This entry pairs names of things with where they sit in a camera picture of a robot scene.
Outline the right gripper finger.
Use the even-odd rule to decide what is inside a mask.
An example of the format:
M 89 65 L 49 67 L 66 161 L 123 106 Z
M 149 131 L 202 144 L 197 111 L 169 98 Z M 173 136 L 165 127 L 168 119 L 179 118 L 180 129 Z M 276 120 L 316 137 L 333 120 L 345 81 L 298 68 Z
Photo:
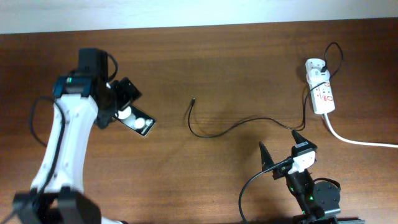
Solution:
M 291 133 L 292 133 L 292 136 L 293 136 L 296 144 L 301 144 L 301 143 L 307 142 L 307 139 L 305 139 L 303 136 L 301 136 L 297 130 L 292 130 Z
M 259 149 L 261 152 L 261 168 L 262 171 L 266 171 L 274 167 L 274 161 L 272 160 L 269 151 L 265 147 L 264 143 L 259 141 Z

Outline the black smartphone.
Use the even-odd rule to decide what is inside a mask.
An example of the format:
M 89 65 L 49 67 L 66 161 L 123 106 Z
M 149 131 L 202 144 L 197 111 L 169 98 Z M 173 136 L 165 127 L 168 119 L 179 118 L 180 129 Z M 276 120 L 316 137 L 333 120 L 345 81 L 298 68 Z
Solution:
M 118 111 L 115 114 L 115 119 L 142 137 L 146 137 L 156 123 L 153 117 L 133 105 Z

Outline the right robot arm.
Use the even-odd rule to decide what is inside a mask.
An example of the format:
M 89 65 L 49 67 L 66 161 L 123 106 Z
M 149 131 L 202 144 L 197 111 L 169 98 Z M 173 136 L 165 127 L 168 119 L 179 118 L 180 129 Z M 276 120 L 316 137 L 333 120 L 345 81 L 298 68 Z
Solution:
M 273 179 L 284 178 L 289 192 L 295 197 L 302 214 L 294 216 L 293 223 L 365 223 L 358 218 L 339 219 L 341 213 L 339 182 L 320 177 L 313 179 L 308 168 L 315 164 L 317 145 L 292 131 L 295 145 L 291 155 L 275 163 L 264 143 L 259 143 L 262 171 L 271 172 Z

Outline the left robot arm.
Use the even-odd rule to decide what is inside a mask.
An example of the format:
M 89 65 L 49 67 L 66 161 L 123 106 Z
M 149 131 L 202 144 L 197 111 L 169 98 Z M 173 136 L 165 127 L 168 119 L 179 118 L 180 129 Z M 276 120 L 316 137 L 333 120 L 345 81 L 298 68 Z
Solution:
M 128 78 L 108 73 L 114 57 L 101 49 L 83 48 L 78 66 L 57 79 L 54 116 L 46 152 L 30 190 L 17 193 L 12 206 L 21 223 L 113 223 L 84 195 L 83 168 L 93 126 L 119 121 L 146 136 L 154 119 L 133 107 L 141 93 Z

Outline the white USB charger adapter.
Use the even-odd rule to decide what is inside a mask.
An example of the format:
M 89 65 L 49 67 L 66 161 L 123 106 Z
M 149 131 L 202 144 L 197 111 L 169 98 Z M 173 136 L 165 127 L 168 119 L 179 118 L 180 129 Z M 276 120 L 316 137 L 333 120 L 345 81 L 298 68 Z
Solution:
M 330 73 L 328 70 L 322 72 L 318 68 L 312 68 L 307 72 L 307 82 L 311 85 L 326 82 L 330 79 Z

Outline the white power strip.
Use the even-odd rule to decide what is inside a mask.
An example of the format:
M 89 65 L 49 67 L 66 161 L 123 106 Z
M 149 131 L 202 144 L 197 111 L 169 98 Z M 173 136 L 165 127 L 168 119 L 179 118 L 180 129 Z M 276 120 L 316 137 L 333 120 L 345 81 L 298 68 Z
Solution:
M 322 70 L 324 66 L 325 61 L 320 58 L 310 58 L 305 63 L 306 72 L 312 68 Z M 335 102 L 329 80 L 315 85 L 308 83 L 308 85 L 311 90 L 310 94 L 315 114 L 327 114 L 335 110 Z

